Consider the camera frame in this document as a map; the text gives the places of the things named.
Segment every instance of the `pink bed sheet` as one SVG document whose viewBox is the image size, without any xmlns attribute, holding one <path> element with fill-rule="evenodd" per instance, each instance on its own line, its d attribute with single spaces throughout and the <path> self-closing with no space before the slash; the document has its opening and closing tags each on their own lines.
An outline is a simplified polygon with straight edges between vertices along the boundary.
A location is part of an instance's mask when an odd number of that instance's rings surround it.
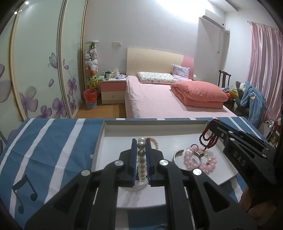
<svg viewBox="0 0 283 230">
<path fill-rule="evenodd" d="M 170 85 L 142 84 L 127 77 L 125 92 L 127 118 L 199 118 L 236 117 L 225 106 L 221 109 L 184 106 Z"/>
</svg>

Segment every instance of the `black music note print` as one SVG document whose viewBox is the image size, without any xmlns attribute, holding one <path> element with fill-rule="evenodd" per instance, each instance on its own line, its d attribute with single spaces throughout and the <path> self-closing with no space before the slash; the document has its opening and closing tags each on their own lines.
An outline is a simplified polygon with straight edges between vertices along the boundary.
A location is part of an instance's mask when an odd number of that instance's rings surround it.
<svg viewBox="0 0 283 230">
<path fill-rule="evenodd" d="M 21 203 L 21 205 L 18 207 L 18 210 L 19 210 L 20 214 L 24 213 L 24 207 L 23 207 L 23 203 L 22 203 L 21 199 L 19 198 L 19 196 L 17 195 L 16 191 L 18 189 L 20 189 L 21 187 L 23 187 L 26 182 L 29 183 L 29 186 L 31 187 L 31 189 L 33 191 L 33 194 L 31 194 L 31 200 L 32 201 L 36 201 L 36 199 L 38 197 L 37 192 L 34 189 L 34 187 L 32 186 L 29 178 L 27 177 L 27 175 L 24 175 L 24 177 L 18 183 L 14 184 L 12 186 L 13 192 L 15 193 L 16 197 L 18 198 L 19 202 Z"/>
</svg>

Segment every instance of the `frosted glass door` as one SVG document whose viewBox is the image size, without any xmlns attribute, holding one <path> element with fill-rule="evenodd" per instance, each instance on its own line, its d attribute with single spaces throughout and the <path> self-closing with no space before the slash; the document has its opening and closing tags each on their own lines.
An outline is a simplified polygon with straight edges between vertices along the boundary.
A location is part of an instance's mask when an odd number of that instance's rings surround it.
<svg viewBox="0 0 283 230">
<path fill-rule="evenodd" d="M 15 16 L 10 19 L 0 36 L 0 155 L 22 123 L 14 98 L 9 67 L 10 35 L 14 19 Z"/>
<path fill-rule="evenodd" d="M 81 103 L 81 35 L 86 0 L 68 0 L 61 42 L 63 81 L 71 116 Z"/>
<path fill-rule="evenodd" d="M 16 86 L 27 118 L 65 118 L 58 77 L 62 0 L 29 0 L 19 12 L 13 50 Z"/>
</svg>

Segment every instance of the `pink curtain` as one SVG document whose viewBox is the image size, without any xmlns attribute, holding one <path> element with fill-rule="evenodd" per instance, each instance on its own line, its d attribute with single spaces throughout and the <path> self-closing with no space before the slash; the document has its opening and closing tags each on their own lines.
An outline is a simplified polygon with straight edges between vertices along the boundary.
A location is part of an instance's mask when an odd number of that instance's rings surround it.
<svg viewBox="0 0 283 230">
<path fill-rule="evenodd" d="M 267 112 L 264 120 L 281 116 L 283 74 L 283 36 L 278 29 L 251 23 L 252 56 L 248 81 L 265 97 Z"/>
</svg>

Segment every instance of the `beige headboard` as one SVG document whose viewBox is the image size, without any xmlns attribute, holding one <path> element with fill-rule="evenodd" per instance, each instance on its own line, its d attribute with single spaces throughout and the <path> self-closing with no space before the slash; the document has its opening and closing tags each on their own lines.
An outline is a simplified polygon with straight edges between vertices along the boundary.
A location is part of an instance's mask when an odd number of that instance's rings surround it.
<svg viewBox="0 0 283 230">
<path fill-rule="evenodd" d="M 165 51 L 128 48 L 127 76 L 138 72 L 172 73 L 172 64 L 190 67 L 190 78 L 194 75 L 194 59 Z"/>
</svg>

